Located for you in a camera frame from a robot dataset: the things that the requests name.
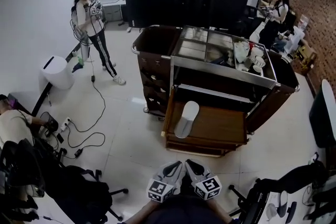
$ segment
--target white sneaker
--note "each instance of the white sneaker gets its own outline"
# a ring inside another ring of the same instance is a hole
[[[115,62],[112,63],[112,66],[113,66],[113,67],[116,67],[116,65],[117,65],[117,64],[116,64]]]
[[[123,78],[121,78],[120,76],[115,76],[113,78],[113,81],[116,82],[119,85],[125,85],[126,84],[126,81]]]

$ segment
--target power strip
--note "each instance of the power strip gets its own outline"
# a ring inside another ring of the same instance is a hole
[[[70,121],[71,121],[71,119],[70,119],[69,117],[67,117],[67,118],[63,121],[63,123],[62,123],[62,125],[61,125],[61,131],[62,131],[62,132],[65,131],[65,129],[66,129],[67,125],[69,125]]]

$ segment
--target black cable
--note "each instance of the black cable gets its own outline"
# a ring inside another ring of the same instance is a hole
[[[58,220],[55,220],[55,219],[52,219],[52,218],[49,218],[49,217],[46,217],[46,216],[38,216],[39,218],[44,218],[44,219],[46,219],[46,220],[50,220],[50,221],[55,221],[55,222],[58,222],[58,223],[60,223],[60,224],[63,224],[62,222],[60,222],[60,221],[58,221]]]
[[[57,139],[57,137],[54,133],[51,133],[51,135],[56,139],[56,142],[57,142],[56,148],[53,147],[53,149],[54,149],[54,151],[58,151],[58,147],[59,147],[58,139]]]
[[[96,146],[96,147],[99,147],[99,146],[102,146],[102,145],[105,143],[105,139],[106,139],[105,135],[104,135],[103,133],[100,133],[100,132],[94,132],[94,133],[90,134],[86,139],[84,139],[84,141],[83,141],[82,143],[80,143],[79,145],[77,145],[77,146],[71,146],[71,145],[70,145],[70,142],[69,142],[69,137],[70,137],[70,134],[71,134],[71,130],[70,130],[69,126],[66,126],[66,127],[67,127],[68,130],[69,130],[69,134],[68,134],[68,144],[69,144],[69,147],[71,147],[71,148],[78,148],[78,147],[80,147],[82,144],[84,144],[84,142],[85,142],[86,140],[88,140],[88,139],[89,139],[90,137],[92,137],[94,134],[101,134],[101,135],[103,135],[103,136],[104,136],[104,141],[103,141],[103,143],[101,143],[100,145],[87,145],[87,146],[84,146],[82,149],[84,149],[84,148],[86,148],[86,147],[90,147],[90,146]]]
[[[104,109],[103,109],[103,111],[101,112],[99,118],[98,118],[98,119],[96,120],[96,122],[94,123],[94,125],[91,126],[90,128],[88,128],[88,129],[85,130],[85,131],[80,131],[80,130],[78,130],[78,128],[77,128],[77,126],[74,124],[74,122],[70,120],[70,122],[75,126],[77,132],[79,132],[79,133],[85,133],[85,132],[87,132],[87,131],[90,131],[90,130],[91,130],[91,129],[98,123],[98,121],[101,119],[101,117],[103,116],[104,111],[105,111],[105,109],[106,109],[106,103],[105,103],[105,99],[104,99],[103,95],[102,95],[102,94],[100,93],[100,91],[96,88],[96,86],[94,85],[94,83],[92,83],[92,86],[93,86],[93,87],[95,88],[95,90],[100,94],[100,97],[102,98],[102,100],[103,100],[103,102],[104,102]]]
[[[306,193],[307,193],[308,195],[311,193],[311,190],[312,190],[311,186],[307,186],[306,189],[305,189],[305,191],[304,191],[304,193],[303,193],[303,195],[302,195],[302,204],[305,205],[305,206],[308,206],[308,207],[309,207],[309,206],[314,206],[314,205],[306,204],[306,203],[303,201],[303,199],[304,199]]]
[[[72,32],[73,32],[73,36],[75,37],[75,39],[77,39],[80,43],[82,43],[84,46],[90,46],[92,45],[91,42],[84,42],[83,40],[80,40],[79,37],[77,36],[76,32],[75,32],[75,29],[72,25],[72,19],[70,20],[70,26],[71,26],[71,29],[72,29]]]
[[[62,155],[64,158],[67,158],[67,159],[76,159],[76,157],[75,158],[70,158],[70,157],[68,157],[68,156],[66,156],[66,155]]]
[[[89,56],[90,56],[90,60],[91,60],[91,65],[92,65],[92,73],[93,73],[93,75],[95,75],[95,70],[94,70],[94,68],[93,68],[93,63],[92,63],[92,58],[91,58],[91,54],[89,54]]]

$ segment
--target white container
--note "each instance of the white container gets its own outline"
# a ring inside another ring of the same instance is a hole
[[[59,56],[52,56],[41,66],[44,77],[56,88],[67,90],[75,82],[67,61]]]
[[[301,15],[299,23],[298,23],[298,27],[302,30],[305,31],[307,25],[309,23],[309,18],[305,15]]]

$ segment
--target black leggings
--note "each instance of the black leggings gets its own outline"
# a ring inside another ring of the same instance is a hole
[[[89,37],[94,47],[98,50],[102,65],[106,67],[107,72],[115,77],[117,75],[116,70],[113,68],[109,52],[106,47],[106,39],[104,30],[100,31],[95,36]]]

